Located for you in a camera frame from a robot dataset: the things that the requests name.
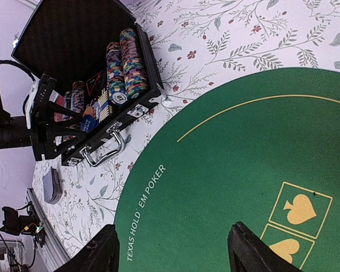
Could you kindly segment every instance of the metal handle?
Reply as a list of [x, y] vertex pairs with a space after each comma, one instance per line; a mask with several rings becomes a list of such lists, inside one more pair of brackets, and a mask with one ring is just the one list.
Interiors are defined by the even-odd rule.
[[108, 133], [114, 137], [114, 139], [118, 143], [118, 148], [116, 150], [108, 152], [106, 155], [100, 158], [99, 161], [95, 162], [91, 157], [90, 147], [86, 146], [84, 149], [80, 151], [80, 154], [88, 161], [90, 166], [97, 167], [103, 164], [109, 158], [123, 152], [123, 150], [125, 149], [125, 141], [117, 129], [111, 128], [109, 129]]

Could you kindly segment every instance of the floral tablecloth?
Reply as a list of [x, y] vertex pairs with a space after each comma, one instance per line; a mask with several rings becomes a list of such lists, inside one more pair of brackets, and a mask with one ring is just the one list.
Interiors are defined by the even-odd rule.
[[[100, 167], [62, 167], [60, 158], [36, 164], [33, 188], [70, 256], [113, 223], [138, 156], [193, 100], [270, 69], [340, 72], [340, 0], [138, 0], [128, 8], [150, 37], [168, 99], [122, 131], [124, 152]], [[109, 141], [97, 155], [115, 146]], [[50, 166], [58, 169], [63, 186], [55, 205], [43, 197], [42, 177]]]

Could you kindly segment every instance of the green poker mat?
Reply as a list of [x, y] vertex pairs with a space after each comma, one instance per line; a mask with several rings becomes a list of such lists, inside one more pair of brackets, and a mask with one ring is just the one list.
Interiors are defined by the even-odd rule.
[[120, 271], [230, 271], [238, 221], [302, 271], [340, 271], [340, 73], [245, 76], [165, 124], [118, 204]]

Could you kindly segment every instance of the black case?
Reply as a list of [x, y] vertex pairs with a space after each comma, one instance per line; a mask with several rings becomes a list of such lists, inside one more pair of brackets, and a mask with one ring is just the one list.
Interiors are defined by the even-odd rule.
[[[118, 41], [126, 28], [137, 31], [149, 90], [120, 106], [116, 114], [87, 134], [86, 140], [74, 150], [64, 152], [63, 165], [81, 161], [80, 150], [86, 146], [91, 152], [100, 147], [103, 139], [111, 137], [108, 129], [114, 124], [120, 124], [118, 129], [123, 130], [158, 104], [155, 98], [161, 95], [163, 85], [148, 36], [118, 0], [42, 0], [12, 53], [13, 58], [38, 78], [46, 73], [56, 79], [54, 89], [63, 96], [71, 90], [73, 82], [86, 82], [106, 69], [106, 47], [111, 41]], [[133, 114], [136, 108], [141, 108], [140, 114]]]

